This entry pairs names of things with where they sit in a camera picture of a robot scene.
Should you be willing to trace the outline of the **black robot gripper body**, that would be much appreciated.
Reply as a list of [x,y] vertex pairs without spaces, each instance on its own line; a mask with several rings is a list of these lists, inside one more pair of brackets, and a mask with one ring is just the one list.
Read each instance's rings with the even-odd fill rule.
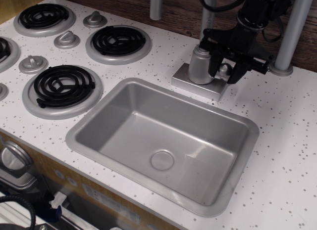
[[229,30],[204,29],[199,47],[209,53],[218,51],[224,59],[235,64],[249,63],[249,71],[255,70],[265,74],[269,64],[273,62],[274,55],[257,41],[257,35],[264,27],[256,29],[243,19],[238,18],[237,21],[236,26]]

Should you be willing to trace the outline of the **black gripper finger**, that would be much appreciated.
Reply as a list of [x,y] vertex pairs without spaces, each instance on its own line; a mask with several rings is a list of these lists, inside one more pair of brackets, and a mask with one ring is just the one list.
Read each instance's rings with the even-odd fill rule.
[[211,51],[210,56],[208,73],[212,78],[214,78],[224,57],[218,51]]
[[227,81],[228,84],[236,84],[251,68],[249,63],[236,63],[233,67],[232,73]]

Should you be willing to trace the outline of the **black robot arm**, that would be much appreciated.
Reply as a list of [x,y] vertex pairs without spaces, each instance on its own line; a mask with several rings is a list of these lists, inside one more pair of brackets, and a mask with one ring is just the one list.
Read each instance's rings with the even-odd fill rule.
[[237,24],[229,30],[206,28],[199,47],[209,52],[210,64],[208,73],[214,78],[224,59],[235,63],[228,84],[237,83],[247,71],[255,70],[265,74],[275,56],[257,41],[259,33],[264,33],[270,21],[277,21],[280,34],[284,27],[280,17],[286,14],[291,0],[236,0],[235,2],[212,7],[200,0],[202,6],[210,12],[228,11],[241,6],[237,12]]

